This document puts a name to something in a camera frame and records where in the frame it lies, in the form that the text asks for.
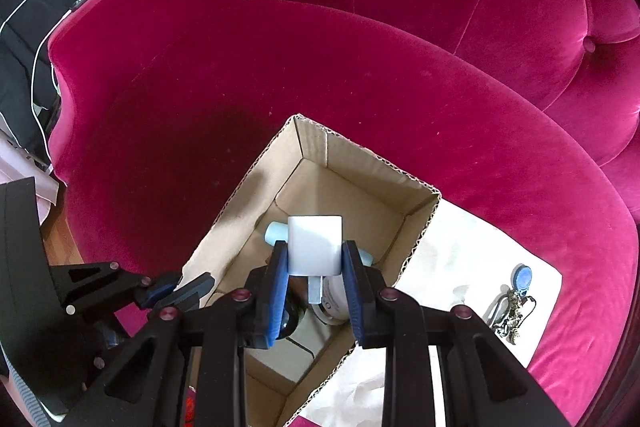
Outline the red velvet tufted sofa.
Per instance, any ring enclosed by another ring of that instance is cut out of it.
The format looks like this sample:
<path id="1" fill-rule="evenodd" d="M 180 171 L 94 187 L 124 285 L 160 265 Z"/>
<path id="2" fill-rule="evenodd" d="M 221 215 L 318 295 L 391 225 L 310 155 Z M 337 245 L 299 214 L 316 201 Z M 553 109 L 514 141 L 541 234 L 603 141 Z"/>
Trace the red velvet tufted sofa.
<path id="1" fill-rule="evenodd" d="M 86 261 L 179 269 L 301 113 L 562 273 L 532 372 L 602 421 L 639 282 L 636 0 L 87 0 L 48 51 Z"/>

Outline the blue key fob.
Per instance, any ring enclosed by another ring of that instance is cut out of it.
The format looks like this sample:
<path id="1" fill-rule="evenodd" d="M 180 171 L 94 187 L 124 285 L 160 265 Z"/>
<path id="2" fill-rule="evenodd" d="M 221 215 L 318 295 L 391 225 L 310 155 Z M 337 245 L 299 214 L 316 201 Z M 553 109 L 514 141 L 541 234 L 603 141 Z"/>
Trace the blue key fob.
<path id="1" fill-rule="evenodd" d="M 519 265 L 512 277 L 512 286 L 513 290 L 520 296 L 525 296 L 528 291 L 530 284 L 533 280 L 533 270 L 529 268 L 528 265 Z"/>

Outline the metal key bunch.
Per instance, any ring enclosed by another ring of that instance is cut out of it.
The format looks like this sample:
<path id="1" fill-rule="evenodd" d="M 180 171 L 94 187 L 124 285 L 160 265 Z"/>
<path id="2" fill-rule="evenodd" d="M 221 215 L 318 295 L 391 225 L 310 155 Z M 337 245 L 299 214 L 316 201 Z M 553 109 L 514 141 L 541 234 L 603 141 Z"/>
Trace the metal key bunch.
<path id="1" fill-rule="evenodd" d="M 523 323 L 537 308 L 537 301 L 526 291 L 509 288 L 491 308 L 488 327 L 502 340 L 515 345 Z"/>

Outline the beige paper sheet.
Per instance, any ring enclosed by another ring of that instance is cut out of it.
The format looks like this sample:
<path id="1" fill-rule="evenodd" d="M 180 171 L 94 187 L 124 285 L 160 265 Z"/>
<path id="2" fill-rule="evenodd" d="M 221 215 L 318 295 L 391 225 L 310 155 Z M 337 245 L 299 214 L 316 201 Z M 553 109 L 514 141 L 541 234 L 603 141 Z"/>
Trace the beige paper sheet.
<path id="1" fill-rule="evenodd" d="M 493 333 L 528 370 L 560 295 L 562 277 L 506 233 L 451 202 L 441 202 L 390 287 L 439 311 L 465 305 L 487 325 L 497 299 L 513 288 L 513 273 L 519 265 L 533 270 L 527 294 L 536 299 L 537 308 L 521 326 L 515 345 Z M 302 406 L 295 424 L 385 426 L 385 360 L 384 349 L 363 349 L 357 343 Z M 448 426 L 441 405 L 436 407 L 433 426 Z"/>

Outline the black jacket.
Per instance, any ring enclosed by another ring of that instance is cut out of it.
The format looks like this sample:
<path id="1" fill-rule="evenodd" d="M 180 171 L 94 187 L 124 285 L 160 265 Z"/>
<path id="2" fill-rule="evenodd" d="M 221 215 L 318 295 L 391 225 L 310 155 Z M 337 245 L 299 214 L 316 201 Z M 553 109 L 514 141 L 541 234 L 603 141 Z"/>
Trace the black jacket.
<path id="1" fill-rule="evenodd" d="M 61 103 L 48 40 L 75 3 L 1 0 L 1 124 L 19 148 L 46 165 L 48 129 Z"/>

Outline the white cosmetic jar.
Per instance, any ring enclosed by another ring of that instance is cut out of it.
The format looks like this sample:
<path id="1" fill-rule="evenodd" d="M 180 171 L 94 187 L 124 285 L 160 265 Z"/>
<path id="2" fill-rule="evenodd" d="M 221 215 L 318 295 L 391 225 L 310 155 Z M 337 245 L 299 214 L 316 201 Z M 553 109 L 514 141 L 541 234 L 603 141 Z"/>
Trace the white cosmetic jar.
<path id="1" fill-rule="evenodd" d="M 330 326 L 337 326 L 349 321 L 348 301 L 343 277 L 325 277 L 322 282 L 322 299 L 312 309 L 318 319 Z"/>

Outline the light blue cosmetic tube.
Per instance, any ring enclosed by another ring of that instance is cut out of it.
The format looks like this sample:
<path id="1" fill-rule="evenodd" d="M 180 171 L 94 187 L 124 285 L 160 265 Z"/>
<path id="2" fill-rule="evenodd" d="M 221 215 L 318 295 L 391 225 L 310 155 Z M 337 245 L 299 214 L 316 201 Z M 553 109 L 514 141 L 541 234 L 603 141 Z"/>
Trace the light blue cosmetic tube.
<path id="1" fill-rule="evenodd" d="M 264 241 L 269 246 L 273 246 L 275 243 L 279 241 L 287 242 L 288 241 L 288 225 L 283 222 L 272 221 L 269 223 L 268 227 L 264 232 Z M 361 261 L 367 267 L 373 265 L 373 257 L 371 254 L 367 253 L 363 249 L 358 249 Z"/>

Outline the white charger plug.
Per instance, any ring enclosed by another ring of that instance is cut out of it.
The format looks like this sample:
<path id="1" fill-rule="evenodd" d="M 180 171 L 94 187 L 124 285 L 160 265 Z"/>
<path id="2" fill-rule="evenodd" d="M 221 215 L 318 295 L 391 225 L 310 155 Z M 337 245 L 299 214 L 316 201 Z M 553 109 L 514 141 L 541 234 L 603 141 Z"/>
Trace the white charger plug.
<path id="1" fill-rule="evenodd" d="M 310 305 L 321 303 L 323 279 L 342 273 L 342 243 L 341 216 L 288 218 L 288 273 L 306 277 Z"/>

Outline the black round-top bottle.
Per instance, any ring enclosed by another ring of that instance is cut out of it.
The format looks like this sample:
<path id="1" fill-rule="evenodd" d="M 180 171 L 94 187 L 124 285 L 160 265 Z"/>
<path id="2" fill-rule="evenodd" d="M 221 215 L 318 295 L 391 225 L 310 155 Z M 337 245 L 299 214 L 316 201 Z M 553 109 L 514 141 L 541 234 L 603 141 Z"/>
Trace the black round-top bottle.
<path id="1" fill-rule="evenodd" d="M 300 322 L 303 321 L 306 311 L 307 305 L 304 300 L 295 291 L 288 291 L 285 297 L 278 339 L 290 337 L 296 331 Z"/>

